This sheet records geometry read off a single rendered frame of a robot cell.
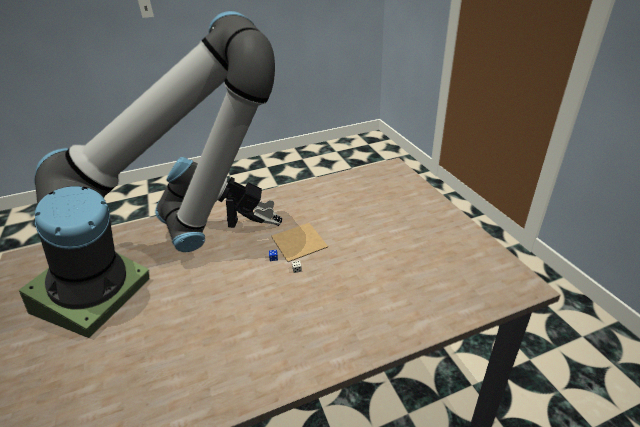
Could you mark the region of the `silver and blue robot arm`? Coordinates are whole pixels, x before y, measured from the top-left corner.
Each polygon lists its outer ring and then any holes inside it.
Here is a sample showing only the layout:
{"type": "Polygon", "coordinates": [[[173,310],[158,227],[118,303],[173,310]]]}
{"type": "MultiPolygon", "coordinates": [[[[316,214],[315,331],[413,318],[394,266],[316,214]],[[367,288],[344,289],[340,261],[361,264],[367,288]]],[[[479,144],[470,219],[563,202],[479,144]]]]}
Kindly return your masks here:
{"type": "Polygon", "coordinates": [[[86,145],[52,151],[39,161],[35,227],[49,266],[45,288],[55,304],[85,309],[119,292],[126,268],[115,252],[104,197],[125,168],[224,82],[227,93],[199,162],[177,160],[155,209],[176,250],[192,252],[204,244],[210,212],[274,83],[269,40],[239,14],[216,16],[199,45],[86,145]]]}

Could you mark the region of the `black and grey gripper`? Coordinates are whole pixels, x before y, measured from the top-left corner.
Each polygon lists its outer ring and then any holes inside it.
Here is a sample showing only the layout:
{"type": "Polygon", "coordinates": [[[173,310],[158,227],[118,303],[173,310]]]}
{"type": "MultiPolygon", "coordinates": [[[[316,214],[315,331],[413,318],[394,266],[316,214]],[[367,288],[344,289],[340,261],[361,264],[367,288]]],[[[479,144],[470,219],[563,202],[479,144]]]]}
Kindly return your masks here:
{"type": "Polygon", "coordinates": [[[277,225],[281,224],[276,220],[272,220],[275,215],[277,215],[273,210],[274,201],[269,200],[266,203],[260,202],[262,188],[249,182],[246,186],[243,186],[235,182],[235,178],[233,177],[231,177],[227,182],[228,184],[218,201],[222,202],[225,198],[228,200],[234,200],[234,209],[254,222],[277,225]],[[255,212],[253,212],[254,209],[255,212]]]}

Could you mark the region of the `tan square mat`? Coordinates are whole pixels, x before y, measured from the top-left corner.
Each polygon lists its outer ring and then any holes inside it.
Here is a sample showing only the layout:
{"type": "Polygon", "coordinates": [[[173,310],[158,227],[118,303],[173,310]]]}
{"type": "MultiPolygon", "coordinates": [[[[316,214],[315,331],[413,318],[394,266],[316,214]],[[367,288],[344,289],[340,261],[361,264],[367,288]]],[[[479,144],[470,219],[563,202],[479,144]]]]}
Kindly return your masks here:
{"type": "Polygon", "coordinates": [[[271,236],[287,262],[296,260],[328,245],[310,223],[271,236]]]}

